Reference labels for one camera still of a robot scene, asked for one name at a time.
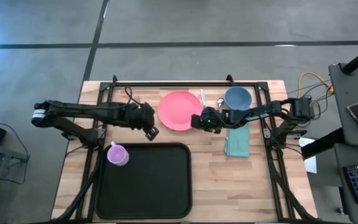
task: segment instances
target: wooden table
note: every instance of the wooden table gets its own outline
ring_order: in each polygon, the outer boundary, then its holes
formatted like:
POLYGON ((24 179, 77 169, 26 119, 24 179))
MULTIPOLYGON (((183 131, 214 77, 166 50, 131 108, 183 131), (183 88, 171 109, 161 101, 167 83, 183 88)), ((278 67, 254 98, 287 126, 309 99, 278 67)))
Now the wooden table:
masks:
MULTIPOLYGON (((272 100, 284 100, 287 98, 283 81, 264 82, 268 82, 272 100)), ((84 82, 79 103, 95 105, 99 84, 100 82, 84 82)), ((223 97, 227 87, 203 87, 203 89, 206 94, 207 105, 216 107, 216 100, 219 97, 223 97)), ((181 220, 144 220, 145 222, 277 221, 259 121, 253 121, 250 124, 249 158, 227 157, 223 151, 226 130, 223 130, 221 134, 206 133, 195 129, 172 131, 167 129, 157 118, 158 105, 166 94, 173 90, 186 90, 201 100, 200 87, 132 87, 132 90, 134 96, 138 96, 140 101, 148 102, 156 111, 155 126, 160 130, 160 134, 153 142, 182 142, 191 151, 193 208, 190 214, 181 220)), ((251 107, 255 107, 257 106, 255 90, 249 88, 249 91, 253 98, 251 107)), ((125 102, 128 97, 123 88, 115 87, 112 100, 125 102)), ((75 123, 84 128, 91 128, 92 122, 92 119, 75 119, 75 123)), ((277 119, 277 125, 280 125, 281 122, 280 119, 277 119)), ((122 143, 148 142, 143 131, 108 126, 106 144, 109 144, 112 140, 122 143)), ((78 146, 80 146, 79 141, 72 141, 69 143, 67 151, 71 151, 78 146)), ((61 215, 78 193, 85 159, 86 149, 73 152, 65 159, 52 218, 61 215)), ((291 150, 284 150, 284 160, 292 192, 302 206, 310 214, 317 217, 302 157, 291 150)), ((287 210, 282 192, 280 192, 280 198, 284 214, 286 214, 287 210)), ((84 217, 88 213, 89 199, 90 190, 85 198, 84 217)), ((102 220, 95 214, 94 222, 107 222, 107 220, 102 220)))

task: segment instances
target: black tray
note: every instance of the black tray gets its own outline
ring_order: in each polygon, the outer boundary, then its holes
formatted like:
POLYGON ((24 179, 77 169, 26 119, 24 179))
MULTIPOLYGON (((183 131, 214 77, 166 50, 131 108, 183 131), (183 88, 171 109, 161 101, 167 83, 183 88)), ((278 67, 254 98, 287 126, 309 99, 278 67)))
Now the black tray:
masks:
POLYGON ((122 167, 102 159, 96 213, 103 219, 183 218, 193 197, 191 154, 182 143, 121 144, 122 167))

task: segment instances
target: pink cup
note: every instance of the pink cup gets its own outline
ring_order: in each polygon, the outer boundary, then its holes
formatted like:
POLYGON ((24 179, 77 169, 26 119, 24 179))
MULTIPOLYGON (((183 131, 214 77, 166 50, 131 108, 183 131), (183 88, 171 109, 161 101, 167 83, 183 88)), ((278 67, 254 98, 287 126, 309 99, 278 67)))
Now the pink cup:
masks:
POLYGON ((111 147, 107 152, 107 159, 116 166, 123 166, 129 160, 129 154, 123 146, 117 145, 113 141, 111 147))

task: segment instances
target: concrete floor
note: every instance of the concrete floor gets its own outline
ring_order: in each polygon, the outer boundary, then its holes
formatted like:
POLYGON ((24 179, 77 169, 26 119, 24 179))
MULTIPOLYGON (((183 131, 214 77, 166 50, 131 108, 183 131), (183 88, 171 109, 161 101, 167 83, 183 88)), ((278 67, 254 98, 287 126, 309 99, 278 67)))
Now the concrete floor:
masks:
MULTIPOLYGON (((92 43, 101 5, 102 0, 1 0, 0 44, 92 43)), ((358 40, 358 0, 115 0, 99 42, 308 40, 358 40)), ((49 219, 67 141, 57 130, 33 127, 32 107, 46 99, 76 102, 89 53, 0 50, 0 122, 16 129, 31 154, 25 184, 0 185, 0 223, 49 219)), ((302 72, 329 79, 330 63, 357 54, 358 45, 98 49, 90 80, 110 80, 114 74, 120 80, 222 80, 230 73, 238 80, 284 80, 291 91, 302 72)), ((303 85, 317 82, 305 77, 303 85)), ((328 106, 307 127, 307 136, 318 138, 340 127, 334 97, 328 106)), ((22 150, 9 136, 6 144, 22 150)), ((20 178, 21 172, 9 177, 20 178)), ((335 212, 336 190, 311 185, 319 217, 346 221, 335 212)))

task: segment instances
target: teal cloth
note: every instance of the teal cloth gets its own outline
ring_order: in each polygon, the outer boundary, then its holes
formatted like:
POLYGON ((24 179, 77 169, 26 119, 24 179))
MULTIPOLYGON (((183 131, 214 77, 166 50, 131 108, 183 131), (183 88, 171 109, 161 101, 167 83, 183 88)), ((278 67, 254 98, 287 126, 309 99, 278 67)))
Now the teal cloth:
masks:
POLYGON ((224 152, 227 156, 249 157, 249 123, 237 129, 228 129, 224 152))

